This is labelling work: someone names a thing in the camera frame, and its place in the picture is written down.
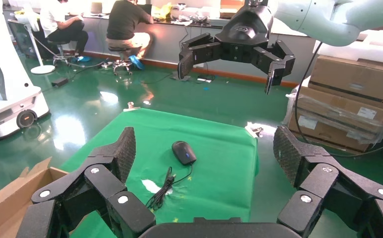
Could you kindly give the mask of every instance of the wire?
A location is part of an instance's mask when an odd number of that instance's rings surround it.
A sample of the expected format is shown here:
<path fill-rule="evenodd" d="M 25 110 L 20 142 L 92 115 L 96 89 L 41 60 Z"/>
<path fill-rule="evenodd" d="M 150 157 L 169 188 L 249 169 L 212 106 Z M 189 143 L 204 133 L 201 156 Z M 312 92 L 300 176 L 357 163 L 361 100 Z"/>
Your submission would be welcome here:
<path fill-rule="evenodd" d="M 182 47 L 181 47 L 181 42 L 183 40 L 185 40 L 185 38 L 188 36 L 188 31 L 187 31 L 187 27 L 184 26 L 184 29 L 185 29 L 185 32 L 187 33 L 179 42 L 178 42 L 178 45 L 179 45 L 179 50 L 181 51 L 182 50 Z"/>
<path fill-rule="evenodd" d="M 170 74 L 166 75 L 165 77 L 163 77 L 163 78 L 161 78 L 161 79 L 159 79 L 159 80 L 157 80 L 157 81 L 154 81 L 154 82 L 144 82 L 144 81 L 140 81 L 140 83 L 143 83 L 143 84 L 155 84 L 155 83 L 159 83 L 159 82 L 161 82 L 162 80 L 168 78 L 169 76 L 172 76 L 172 73 L 170 73 Z"/>
<path fill-rule="evenodd" d="M 168 172 L 166 173 L 165 182 L 161 189 L 157 193 L 155 193 L 149 201 L 146 203 L 146 207 L 153 209 L 154 211 L 160 209 L 164 204 L 165 194 L 172 188 L 172 186 L 176 183 L 179 183 L 189 177 L 193 172 L 193 165 L 191 164 L 191 171 L 187 174 L 187 176 L 182 179 L 175 181 L 175 176 L 171 176 L 172 167 L 168 168 Z"/>
<path fill-rule="evenodd" d="M 296 122 L 296 127 L 298 128 L 299 134 L 301 135 L 302 139 L 304 139 L 304 141 L 306 143 L 308 143 L 308 144 L 311 144 L 311 143 L 307 140 L 307 138 L 305 137 L 304 133 L 301 130 L 301 127 L 299 126 L 299 121 L 298 121 L 298 99 L 299 99 L 299 93 L 301 92 L 302 83 L 303 83 L 304 79 L 307 77 L 308 71 L 311 68 L 311 65 L 312 65 L 312 63 L 313 63 L 313 61 L 315 59 L 315 56 L 317 56 L 318 50 L 320 49 L 322 44 L 323 43 L 320 42 L 320 44 L 317 46 L 317 49 L 314 52 L 314 55 L 312 55 L 311 61 L 310 61 L 309 65 L 308 65 L 308 67 L 307 67 L 307 70 L 305 71 L 304 77 L 302 78 L 301 83 L 298 86 L 298 91 L 296 92 L 296 98 L 295 98 L 295 122 Z M 363 155 L 374 154 L 374 153 L 376 153 L 378 151 L 381 151 L 381 150 L 383 150 L 383 147 L 375 149 L 375 150 L 371 150 L 371 151 L 368 151 L 368 152 L 365 152 L 365 153 L 362 153 L 362 154 L 357 154 L 357 155 L 340 155 L 340 154 L 333 154 L 333 153 L 330 153 L 330 155 L 336 156 L 336 157 L 341 157 L 341 158 L 353 158 L 353 157 L 358 157 L 358 156 L 363 156 Z"/>
<path fill-rule="evenodd" d="M 86 71 L 86 70 L 88 70 L 88 69 L 91 69 L 91 68 L 93 68 L 93 67 L 96 67 L 96 66 L 98 66 L 98 65 L 100 65 L 100 64 L 102 64 L 102 62 L 99 63 L 99 64 L 97 64 L 97 65 L 90 66 L 90 67 L 86 67 L 86 68 L 84 68 L 84 69 L 82 69 L 82 70 L 79 70 L 79 71 L 77 71 L 73 76 L 71 76 L 70 78 L 68 78 L 67 80 L 72 80 L 72 79 L 74 79 L 74 77 L 76 77 L 78 74 L 80 74 L 80 73 L 82 73 L 82 72 L 84 72 L 84 71 Z M 48 92 L 48 91 L 50 91 L 50 90 L 52 90 L 52 89 L 55 89 L 55 87 L 51 87 L 51 88 L 49 88 L 49 89 L 47 89 L 47 90 L 45 90 L 45 91 L 42 91 L 42 93 Z"/>

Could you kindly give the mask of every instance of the black computer mouse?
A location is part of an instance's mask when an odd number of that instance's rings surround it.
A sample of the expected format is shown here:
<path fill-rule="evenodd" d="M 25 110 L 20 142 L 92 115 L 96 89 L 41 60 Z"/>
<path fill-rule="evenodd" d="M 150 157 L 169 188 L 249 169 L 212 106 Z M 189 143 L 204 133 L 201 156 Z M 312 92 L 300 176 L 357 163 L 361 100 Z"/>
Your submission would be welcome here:
<path fill-rule="evenodd" d="M 190 165 L 197 160 L 193 149 L 191 149 L 191 146 L 187 142 L 177 141 L 173 143 L 172 151 L 183 165 Z"/>

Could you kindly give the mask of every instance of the person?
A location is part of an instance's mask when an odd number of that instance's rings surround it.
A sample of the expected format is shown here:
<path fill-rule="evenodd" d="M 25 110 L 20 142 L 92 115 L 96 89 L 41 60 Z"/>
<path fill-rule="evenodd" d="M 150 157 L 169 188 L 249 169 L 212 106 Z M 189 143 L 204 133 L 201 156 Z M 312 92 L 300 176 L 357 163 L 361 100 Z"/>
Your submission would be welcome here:
<path fill-rule="evenodd" d="M 78 15 L 65 19 L 65 4 L 68 0 L 45 0 L 41 7 L 40 23 L 47 40 L 77 41 L 75 56 L 79 57 L 85 51 L 89 36 L 83 30 L 83 16 Z"/>
<path fill-rule="evenodd" d="M 152 38 L 148 33 L 135 33 L 134 29 L 140 23 L 153 24 L 153 17 L 137 6 L 137 0 L 116 1 L 109 14 L 107 43 L 110 48 L 137 49 L 134 54 L 137 60 L 143 59 Z"/>

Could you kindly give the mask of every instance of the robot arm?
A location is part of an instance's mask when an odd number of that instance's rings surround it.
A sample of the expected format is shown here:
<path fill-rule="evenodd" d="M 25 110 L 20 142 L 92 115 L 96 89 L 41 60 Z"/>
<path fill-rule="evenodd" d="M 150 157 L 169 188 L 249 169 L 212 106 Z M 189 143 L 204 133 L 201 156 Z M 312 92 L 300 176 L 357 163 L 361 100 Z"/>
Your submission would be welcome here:
<path fill-rule="evenodd" d="M 383 0 L 270 0 L 269 8 L 292 30 L 332 46 L 383 26 Z"/>
<path fill-rule="evenodd" d="M 268 94 L 292 72 L 296 59 L 284 42 L 269 44 L 274 17 L 326 44 L 346 46 L 361 31 L 383 26 L 383 0 L 250 0 L 219 34 L 183 43 L 178 77 L 183 79 L 193 65 L 214 60 L 251 63 L 268 74 Z"/>

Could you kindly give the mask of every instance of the open cardboard box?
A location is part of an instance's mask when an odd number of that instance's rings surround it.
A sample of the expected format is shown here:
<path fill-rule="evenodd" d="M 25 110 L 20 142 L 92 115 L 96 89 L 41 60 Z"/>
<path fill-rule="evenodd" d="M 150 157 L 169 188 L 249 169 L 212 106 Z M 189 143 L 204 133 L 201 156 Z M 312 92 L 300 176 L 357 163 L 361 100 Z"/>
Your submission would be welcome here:
<path fill-rule="evenodd" d="M 38 163 L 31 171 L 26 167 L 17 179 L 0 190 L 0 238 L 16 237 L 35 191 L 68 174 L 48 168 L 50 160 L 48 158 Z"/>

